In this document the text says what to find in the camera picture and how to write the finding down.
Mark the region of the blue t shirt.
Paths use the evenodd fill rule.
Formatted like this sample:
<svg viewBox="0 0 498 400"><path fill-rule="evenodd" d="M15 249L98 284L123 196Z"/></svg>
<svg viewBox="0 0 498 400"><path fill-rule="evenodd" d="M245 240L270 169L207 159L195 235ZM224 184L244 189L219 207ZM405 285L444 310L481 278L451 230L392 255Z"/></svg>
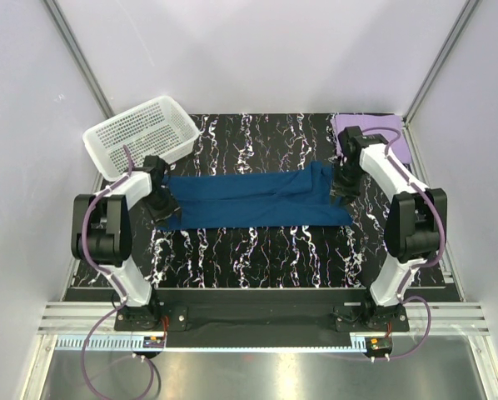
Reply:
<svg viewBox="0 0 498 400"><path fill-rule="evenodd" d="M332 167L311 162L302 170L172 177L169 188L182 210L162 231L215 228L341 227L350 213L331 202Z"/></svg>

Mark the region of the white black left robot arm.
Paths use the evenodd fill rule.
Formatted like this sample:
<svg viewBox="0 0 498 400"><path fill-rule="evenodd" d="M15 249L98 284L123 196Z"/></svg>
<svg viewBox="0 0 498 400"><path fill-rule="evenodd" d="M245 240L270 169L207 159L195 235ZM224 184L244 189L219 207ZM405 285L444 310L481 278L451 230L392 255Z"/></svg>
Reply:
<svg viewBox="0 0 498 400"><path fill-rule="evenodd" d="M79 194L72 205L71 251L108 280L133 320L152 330L162 321L153 299L152 285L132 259L130 211L144 203L152 221L166 227L170 218L182 220L182 209L168 188L168 163L147 156L140 167L129 170L105 189Z"/></svg>

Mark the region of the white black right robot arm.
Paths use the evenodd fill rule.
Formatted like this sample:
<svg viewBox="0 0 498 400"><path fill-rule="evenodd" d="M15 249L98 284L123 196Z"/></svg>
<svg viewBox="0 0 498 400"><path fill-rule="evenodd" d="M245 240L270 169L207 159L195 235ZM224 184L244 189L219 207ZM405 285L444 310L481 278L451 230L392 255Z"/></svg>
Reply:
<svg viewBox="0 0 498 400"><path fill-rule="evenodd" d="M363 325L374 331L404 302L417 271L441 260L448 205L443 189L428 187L408 171L391 148L397 139L386 140L381 130L349 126L338 133L340 156L330 191L331 201L345 206L360 196L361 181L368 175L391 201L384 230L386 259L360 311Z"/></svg>

